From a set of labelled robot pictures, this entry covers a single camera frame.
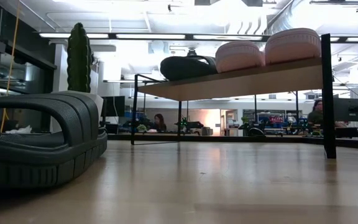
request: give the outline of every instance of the cactus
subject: cactus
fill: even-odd
[[[73,30],[71,30],[67,53],[68,90],[90,93],[93,54],[90,39],[80,22],[75,24]]]

